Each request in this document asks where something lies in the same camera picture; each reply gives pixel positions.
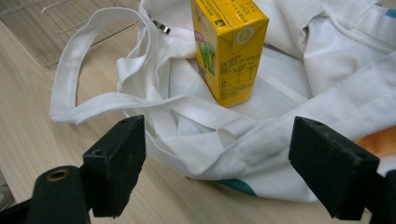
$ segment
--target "screw hole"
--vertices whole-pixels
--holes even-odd
[[[57,171],[50,173],[47,176],[47,180],[51,181],[51,182],[58,181],[58,180],[64,179],[68,175],[69,175],[69,170],[66,170],[66,169],[57,170]]]

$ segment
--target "wire rack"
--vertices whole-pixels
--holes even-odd
[[[67,41],[90,16],[104,7],[137,8],[116,0],[0,0],[0,19],[43,66],[59,61]],[[133,25],[135,21],[112,22],[94,44]]]

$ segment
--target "teal fabric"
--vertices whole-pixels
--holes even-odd
[[[240,179],[223,179],[220,180],[219,182],[233,189],[240,190],[248,195],[257,196],[254,190],[247,183],[245,183]]]

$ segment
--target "yellow juice box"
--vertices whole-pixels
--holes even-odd
[[[191,0],[199,73],[220,105],[250,98],[269,19],[251,0]]]

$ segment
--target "table surface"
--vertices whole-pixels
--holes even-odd
[[[78,103],[117,87],[116,60],[132,48],[134,27],[93,46],[81,69]],[[61,165],[82,164],[82,154],[119,120],[109,112],[78,126],[49,118],[56,66],[41,66],[0,22],[0,169],[17,201],[31,197],[35,179]],[[368,223],[369,212],[362,221]],[[345,223],[320,203],[245,195],[217,182],[182,177],[147,158],[131,200],[116,219],[92,223]]]

